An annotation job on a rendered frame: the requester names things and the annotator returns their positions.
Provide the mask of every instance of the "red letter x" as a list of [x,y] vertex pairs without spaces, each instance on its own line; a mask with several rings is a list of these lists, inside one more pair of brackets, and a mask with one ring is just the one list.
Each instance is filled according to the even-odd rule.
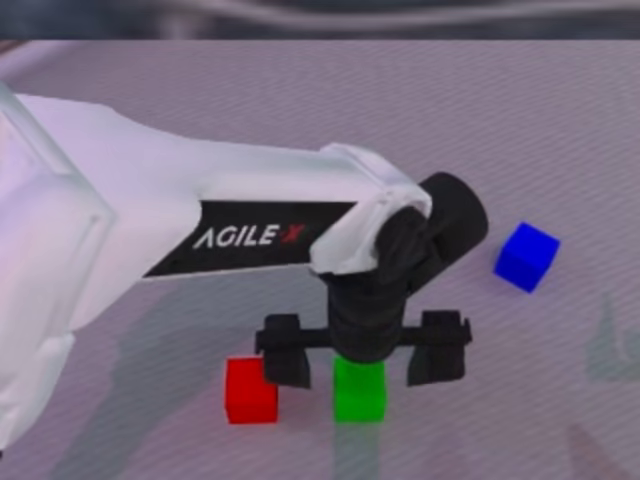
[[304,225],[289,225],[289,229],[286,232],[282,232],[280,234],[280,238],[282,239],[282,243],[293,243],[295,242],[300,233],[304,230]]

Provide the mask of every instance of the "cube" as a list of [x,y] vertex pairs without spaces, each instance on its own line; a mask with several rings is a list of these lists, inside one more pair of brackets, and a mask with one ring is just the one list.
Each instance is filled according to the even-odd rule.
[[265,380],[262,357],[227,359],[224,406],[230,424],[278,421],[278,386]]
[[521,223],[502,247],[494,273],[532,293],[545,276],[560,248],[560,240]]
[[337,423],[371,423],[384,419],[387,406],[384,362],[357,364],[336,357],[333,384]]

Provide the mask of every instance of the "blue cube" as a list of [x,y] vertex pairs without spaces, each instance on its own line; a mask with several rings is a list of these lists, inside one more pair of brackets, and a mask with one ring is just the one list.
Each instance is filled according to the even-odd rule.
[[494,273],[532,293],[560,248],[560,240],[521,223],[502,247]]

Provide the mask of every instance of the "green cube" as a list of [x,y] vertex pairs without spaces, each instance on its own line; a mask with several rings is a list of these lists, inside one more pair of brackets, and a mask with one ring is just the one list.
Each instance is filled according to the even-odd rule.
[[381,422],[387,407],[384,362],[333,361],[333,412],[338,423]]

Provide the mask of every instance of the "red cube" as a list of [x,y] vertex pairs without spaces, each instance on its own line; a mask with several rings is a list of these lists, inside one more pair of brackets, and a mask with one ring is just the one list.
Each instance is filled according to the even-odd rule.
[[262,357],[227,359],[224,406],[230,424],[278,421],[278,386],[265,380]]

